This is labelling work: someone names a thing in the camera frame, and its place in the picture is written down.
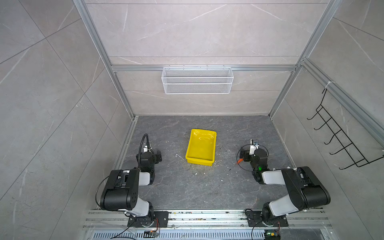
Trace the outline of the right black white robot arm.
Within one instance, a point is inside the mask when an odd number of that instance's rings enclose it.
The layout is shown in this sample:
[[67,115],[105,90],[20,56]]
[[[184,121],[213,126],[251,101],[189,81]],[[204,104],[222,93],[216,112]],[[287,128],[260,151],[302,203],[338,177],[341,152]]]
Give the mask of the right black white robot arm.
[[330,204],[329,192],[309,167],[270,170],[268,156],[266,148],[252,144],[242,146],[236,155],[238,166],[241,162],[250,163],[249,172],[258,184],[284,186],[288,192],[278,200],[265,203],[260,212],[245,210],[255,226],[273,227],[289,214]]

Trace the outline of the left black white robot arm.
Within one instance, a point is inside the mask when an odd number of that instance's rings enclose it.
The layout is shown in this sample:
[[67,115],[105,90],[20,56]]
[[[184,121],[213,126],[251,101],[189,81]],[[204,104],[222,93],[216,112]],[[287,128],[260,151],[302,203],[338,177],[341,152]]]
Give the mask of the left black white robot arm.
[[162,161],[161,151],[151,150],[137,155],[138,167],[130,170],[112,170],[101,196],[95,195],[100,209],[123,212],[129,218],[128,226],[165,228],[169,212],[155,211],[151,202],[139,197],[139,187],[152,185],[155,180],[155,165]]

